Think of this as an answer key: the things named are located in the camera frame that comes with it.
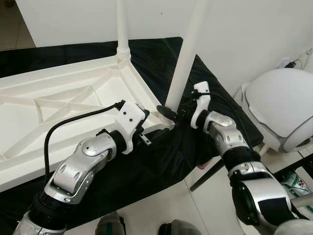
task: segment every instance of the black cable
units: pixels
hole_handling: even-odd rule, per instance
[[[64,125],[64,124],[67,124],[69,122],[72,122],[72,121],[76,121],[76,120],[79,120],[79,119],[82,119],[82,118],[86,118],[86,117],[89,117],[89,116],[92,116],[92,115],[96,115],[96,114],[100,114],[100,113],[104,113],[108,110],[111,110],[113,108],[116,108],[118,107],[119,105],[121,104],[124,104],[124,101],[121,101],[121,102],[118,102],[118,103],[115,103],[107,108],[103,108],[103,109],[99,109],[99,110],[96,110],[96,111],[92,111],[90,113],[86,113],[86,114],[81,114],[81,115],[78,115],[78,116],[75,116],[75,117],[71,117],[69,119],[66,119],[66,120],[63,120],[57,124],[55,124],[47,133],[47,135],[45,136],[45,143],[44,143],[44,157],[45,157],[45,183],[48,182],[49,180],[49,172],[50,172],[50,164],[49,164],[49,152],[48,152],[48,146],[49,146],[49,140],[50,140],[50,137],[53,133],[53,131],[55,131],[55,129],[57,129],[58,127]]]
[[[240,124],[240,126],[241,126],[241,129],[242,129],[242,131],[243,131],[243,134],[244,134],[244,138],[245,138],[245,140],[246,140],[246,143],[247,143],[247,145],[249,146],[249,148],[252,149],[252,145],[251,145],[250,138],[249,138],[249,136],[248,136],[248,134],[247,134],[247,132],[246,132],[246,129],[245,129],[245,127],[244,127],[244,124],[243,124],[243,122],[242,122],[242,119],[241,119],[241,117],[238,115],[237,110],[234,108],[234,106],[233,106],[231,103],[229,103],[223,96],[221,96],[221,95],[218,94],[218,93],[209,92],[209,93],[197,93],[197,94],[199,94],[200,96],[201,96],[201,95],[213,95],[213,96],[216,96],[216,97],[221,98],[221,99],[231,108],[231,110],[232,110],[233,113],[235,114],[236,118],[237,118],[238,121],[239,121],[239,124]]]
[[[296,60],[294,60],[293,62],[296,62],[296,61],[299,61],[299,62],[301,63],[301,68],[300,68],[300,69],[302,69],[302,68],[303,68],[302,61],[299,60],[299,59],[296,59]]]

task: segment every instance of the white round device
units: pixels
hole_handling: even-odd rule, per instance
[[[296,69],[276,69],[241,86],[235,96],[277,152],[297,151],[312,142],[313,75]]]

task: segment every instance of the tiled floor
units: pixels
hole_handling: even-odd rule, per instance
[[[5,7],[0,1],[0,51],[35,47],[26,24],[15,4]]]
[[[0,1],[0,50],[34,47],[25,22],[15,5],[4,7]],[[267,167],[276,172],[291,163],[313,153],[313,145],[299,153],[278,154],[269,150],[263,157]],[[125,218],[128,235],[156,235],[162,223],[182,219],[193,223],[203,235],[257,235],[251,226],[238,223],[231,198],[231,187],[223,168],[195,192],[189,187],[196,182],[219,158],[215,158],[205,170],[194,169],[184,181],[118,212]],[[301,177],[313,188],[313,181],[299,169]],[[69,230],[66,235],[92,235],[99,219]]]

